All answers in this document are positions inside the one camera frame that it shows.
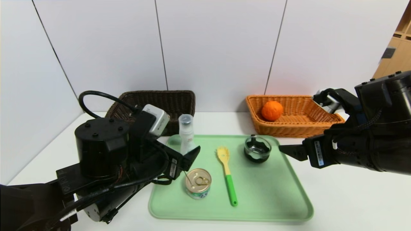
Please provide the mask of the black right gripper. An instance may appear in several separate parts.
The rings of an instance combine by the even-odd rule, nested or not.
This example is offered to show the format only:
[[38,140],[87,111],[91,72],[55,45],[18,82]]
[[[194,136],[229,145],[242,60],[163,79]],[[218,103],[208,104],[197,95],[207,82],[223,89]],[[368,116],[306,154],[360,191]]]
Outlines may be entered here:
[[369,168],[371,164],[371,133],[368,130],[356,132],[325,132],[323,135],[307,138],[299,145],[280,145],[280,152],[298,161],[310,160],[312,167],[321,169],[343,164]]

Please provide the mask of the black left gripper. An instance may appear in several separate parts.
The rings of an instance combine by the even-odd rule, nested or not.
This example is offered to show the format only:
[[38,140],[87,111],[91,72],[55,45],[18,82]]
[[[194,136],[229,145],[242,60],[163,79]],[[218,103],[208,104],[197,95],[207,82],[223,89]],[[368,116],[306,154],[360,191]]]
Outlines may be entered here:
[[155,140],[144,140],[144,177],[155,179],[164,175],[166,179],[176,180],[181,171],[189,171],[201,147],[197,146],[185,155]]

